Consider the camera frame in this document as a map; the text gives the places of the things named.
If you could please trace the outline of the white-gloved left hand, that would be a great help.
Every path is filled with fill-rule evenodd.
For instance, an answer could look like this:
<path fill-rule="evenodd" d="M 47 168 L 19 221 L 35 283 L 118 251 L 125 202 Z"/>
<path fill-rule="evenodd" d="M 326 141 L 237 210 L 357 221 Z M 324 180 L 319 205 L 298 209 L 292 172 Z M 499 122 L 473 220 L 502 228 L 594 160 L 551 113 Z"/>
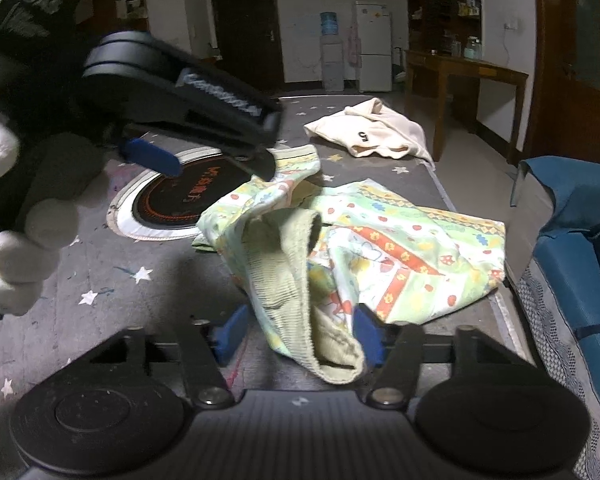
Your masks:
<path fill-rule="evenodd" d="M 0 315 L 32 309 L 78 235 L 81 210 L 105 201 L 100 134 L 77 117 L 14 131 L 0 114 Z"/>

